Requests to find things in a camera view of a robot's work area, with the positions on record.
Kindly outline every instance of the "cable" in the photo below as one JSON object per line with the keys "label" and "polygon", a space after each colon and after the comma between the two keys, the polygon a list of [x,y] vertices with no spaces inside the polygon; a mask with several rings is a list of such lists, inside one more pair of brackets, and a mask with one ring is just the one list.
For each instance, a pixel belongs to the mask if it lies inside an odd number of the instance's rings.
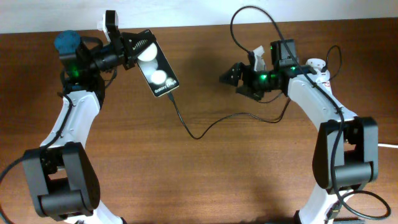
{"label": "cable", "polygon": [[336,72],[332,77],[330,77],[328,81],[331,81],[332,79],[334,79],[334,78],[339,74],[339,72],[340,72],[340,70],[341,70],[341,66],[342,66],[342,64],[343,64],[343,57],[341,56],[341,49],[340,49],[340,47],[339,47],[338,45],[333,45],[333,46],[331,46],[331,47],[329,48],[328,53],[326,54],[326,64],[325,64],[325,66],[321,69],[321,72],[325,72],[326,70],[328,70],[329,53],[330,53],[330,51],[331,51],[332,49],[334,49],[334,48],[337,48],[337,50],[338,50],[338,55],[340,56],[340,66],[338,67],[337,72]]}
{"label": "cable", "polygon": [[[358,217],[361,218],[366,218],[366,219],[370,219],[370,220],[383,220],[386,219],[387,217],[389,217],[391,215],[391,207],[388,205],[388,203],[382,199],[380,196],[377,195],[377,197],[375,196],[375,193],[372,192],[368,192],[365,190],[361,190],[361,191],[354,191],[352,192],[352,194],[356,194],[358,192],[358,194],[368,194],[371,195],[373,197],[376,197],[377,199],[379,199],[387,208],[387,213],[385,215],[381,215],[379,217],[376,216],[371,216],[371,215],[366,215],[363,213],[360,213],[356,210],[354,210],[353,208],[351,208],[347,203],[344,202],[344,198],[340,195],[340,191],[339,191],[339,187],[337,186],[336,183],[336,170],[335,170],[335,159],[336,159],[336,152],[337,152],[337,146],[341,137],[341,134],[343,133],[343,129],[344,129],[344,116],[343,116],[343,112],[341,111],[341,108],[338,107],[338,105],[336,104],[336,102],[324,91],[322,90],[321,87],[319,87],[314,81],[311,80],[311,78],[303,71],[303,69],[301,68],[299,62],[297,61],[297,59],[294,57],[292,51],[289,49],[289,46],[286,43],[286,40],[284,38],[284,36],[282,35],[282,33],[279,30],[278,25],[276,24],[276,22],[274,21],[274,19],[268,14],[268,12],[266,12],[265,10],[261,9],[260,7],[257,6],[244,6],[240,9],[238,9],[235,14],[232,17],[231,20],[231,28],[232,28],[232,23],[233,23],[233,19],[234,17],[237,15],[238,12],[242,11],[243,9],[247,9],[247,8],[253,8],[253,9],[257,9],[261,12],[263,12],[272,22],[272,24],[275,27],[275,30],[277,31],[283,45],[286,48],[286,51],[289,53],[290,58],[293,60],[293,62],[296,64],[297,68],[300,70],[301,73],[303,73],[304,77],[308,80],[308,82],[311,83],[311,85],[316,88],[323,96],[325,96],[330,103],[336,108],[336,112],[339,114],[340,117],[340,127],[339,130],[337,132],[337,137],[335,140],[335,143],[333,144],[333,149],[332,149],[332,153],[331,153],[331,161],[330,161],[330,169],[331,169],[331,182],[332,182],[332,186],[333,186],[333,190],[335,191],[335,194],[338,198],[339,203],[341,203],[347,210],[349,210],[351,213],[357,215]],[[243,50],[247,51],[247,49],[245,49],[244,47],[242,47],[240,44],[238,44],[239,47],[241,47]]]}
{"label": "cable", "polygon": [[379,143],[377,146],[379,146],[379,147],[390,147],[390,148],[393,148],[393,149],[398,149],[398,145],[393,145],[393,144]]}
{"label": "cable", "polygon": [[174,105],[174,107],[175,107],[175,110],[176,110],[176,112],[177,112],[177,115],[178,115],[178,117],[180,118],[180,121],[181,121],[182,125],[183,125],[184,128],[187,130],[188,134],[189,134],[193,139],[195,139],[195,140],[199,140],[199,139],[203,138],[204,135],[207,133],[207,131],[208,131],[211,127],[213,127],[216,123],[219,123],[220,121],[223,121],[223,120],[225,120],[225,119],[232,118],[232,117],[235,117],[235,116],[238,116],[238,115],[249,115],[249,116],[251,116],[251,117],[253,117],[253,118],[258,119],[259,121],[262,121],[262,122],[265,122],[265,123],[270,123],[270,124],[276,124],[276,123],[278,123],[279,121],[282,121],[282,118],[283,118],[284,115],[285,115],[285,111],[286,111],[286,109],[287,109],[287,106],[288,106],[289,103],[290,103],[290,98],[288,98],[287,101],[286,101],[286,104],[285,104],[285,106],[284,106],[284,109],[282,110],[282,112],[281,112],[281,114],[279,115],[279,117],[276,118],[276,119],[274,119],[274,120],[272,120],[272,121],[268,121],[268,120],[259,118],[258,116],[253,115],[253,114],[251,114],[251,113],[246,113],[246,112],[235,113],[235,114],[231,114],[231,115],[225,116],[225,117],[223,117],[223,118],[221,118],[221,119],[215,121],[213,124],[211,124],[211,125],[205,130],[205,132],[203,132],[203,134],[202,134],[201,136],[195,137],[195,136],[191,133],[191,131],[189,130],[189,128],[187,127],[187,125],[185,124],[185,122],[184,122],[184,120],[183,120],[183,118],[182,118],[182,116],[181,116],[181,114],[180,114],[180,111],[178,110],[177,104],[175,103],[174,96],[173,96],[172,92],[168,92],[168,93],[167,93],[167,96],[169,97],[170,101],[173,103],[173,105]]}
{"label": "cable", "polygon": [[269,101],[258,101],[258,103],[272,103],[273,101],[275,101],[276,99],[278,99],[280,96],[282,96],[284,92],[280,92],[277,96],[275,96],[272,100]]}
{"label": "cable", "polygon": [[[48,147],[50,147],[52,144],[54,144],[58,138],[61,136],[62,131],[67,123],[68,117],[70,115],[70,113],[72,112],[72,107],[74,106],[72,103],[72,100],[69,98],[69,96],[67,95],[62,95],[60,93],[58,93],[59,96],[63,96],[65,97],[68,101],[69,101],[69,107],[68,107],[68,111],[62,121],[62,124],[60,126],[60,129],[55,133],[55,137],[46,145],[44,146],[40,146],[40,152],[46,150]],[[16,159],[14,162],[12,162],[11,164],[9,164],[2,172],[0,175],[0,184],[2,182],[2,180],[4,179],[4,177],[7,175],[7,173],[14,168],[16,165],[18,165],[20,162],[24,161],[25,159],[28,159],[29,155],[28,154],[24,154],[23,156],[21,156],[20,158]],[[10,221],[10,219],[8,219],[7,215],[4,213],[4,211],[2,210],[2,208],[0,207],[0,217],[1,219],[5,222],[5,224],[13,224],[12,221]]]}
{"label": "cable", "polygon": [[112,78],[106,84],[105,88],[109,87],[112,84],[113,80],[117,77],[117,75],[118,75],[118,70],[117,68],[114,68]]}

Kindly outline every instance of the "table surface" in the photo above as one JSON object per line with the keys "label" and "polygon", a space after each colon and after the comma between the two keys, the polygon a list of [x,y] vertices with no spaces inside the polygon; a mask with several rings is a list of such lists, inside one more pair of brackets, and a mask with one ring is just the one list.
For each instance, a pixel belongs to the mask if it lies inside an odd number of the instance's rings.
{"label": "table surface", "polygon": [[[341,46],[343,68],[332,81],[334,95],[379,125],[379,141],[397,144],[397,19],[280,23],[294,38],[302,63],[325,58]],[[139,32],[131,29],[128,32]],[[237,112],[275,118],[284,103],[263,105],[235,94],[218,77],[234,63],[247,63],[229,26],[152,29],[180,81],[174,91],[193,133]],[[278,40],[270,24],[238,25],[237,39],[249,49]],[[0,168],[37,147],[62,107],[62,65],[53,47],[58,32],[0,35]],[[81,35],[104,40],[101,32]],[[330,55],[336,71],[338,54]],[[271,68],[271,56],[264,60]],[[166,96],[155,98],[138,68],[124,71],[106,90],[86,151],[101,184],[101,199],[128,223],[239,223],[291,217],[315,185],[312,156],[317,130],[291,103],[284,119],[266,124],[247,116],[227,119],[199,141],[181,125]],[[277,92],[268,93],[271,99]],[[379,148],[379,178],[366,190],[385,198],[398,223],[398,150]],[[2,209],[15,223],[54,223],[34,211],[21,165],[0,187]],[[358,195],[349,204],[373,215],[384,213],[375,199]],[[340,217],[352,215],[343,210]]]}

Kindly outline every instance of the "white wall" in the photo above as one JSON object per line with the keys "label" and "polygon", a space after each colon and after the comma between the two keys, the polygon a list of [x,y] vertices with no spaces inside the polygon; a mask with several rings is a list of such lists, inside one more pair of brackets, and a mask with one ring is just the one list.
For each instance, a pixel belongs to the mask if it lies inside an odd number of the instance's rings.
{"label": "white wall", "polygon": [[[107,9],[120,28],[229,24],[248,4],[267,10],[276,21],[397,17],[397,0],[0,0],[0,33],[96,29]],[[267,22],[248,9],[236,23]]]}

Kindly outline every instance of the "black bracket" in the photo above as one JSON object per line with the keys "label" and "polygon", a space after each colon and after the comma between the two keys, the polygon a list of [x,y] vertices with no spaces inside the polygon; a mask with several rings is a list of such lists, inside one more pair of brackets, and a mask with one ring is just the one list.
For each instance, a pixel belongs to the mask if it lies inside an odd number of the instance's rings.
{"label": "black bracket", "polygon": [[[317,145],[312,161],[312,171],[317,184],[332,193],[330,160],[333,144],[339,129],[339,122],[328,121],[320,125]],[[343,141],[355,145],[352,151],[344,151]],[[336,152],[336,183],[339,187],[362,189],[368,182],[375,181],[378,169],[378,128],[372,118],[355,117],[345,122],[344,137]]]}
{"label": "black bracket", "polygon": [[[24,154],[25,176],[35,211],[40,217],[62,221],[68,216],[91,216],[100,203],[100,183],[80,142]],[[66,178],[50,174],[64,168]]]}

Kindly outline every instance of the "white cable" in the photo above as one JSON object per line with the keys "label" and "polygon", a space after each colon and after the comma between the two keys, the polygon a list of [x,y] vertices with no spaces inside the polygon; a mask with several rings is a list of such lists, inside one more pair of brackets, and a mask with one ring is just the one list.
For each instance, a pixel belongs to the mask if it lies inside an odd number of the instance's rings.
{"label": "white cable", "polygon": [[391,147],[391,148],[394,148],[394,149],[398,149],[398,145],[392,145],[392,144],[379,143],[377,146],[379,146],[379,147]]}

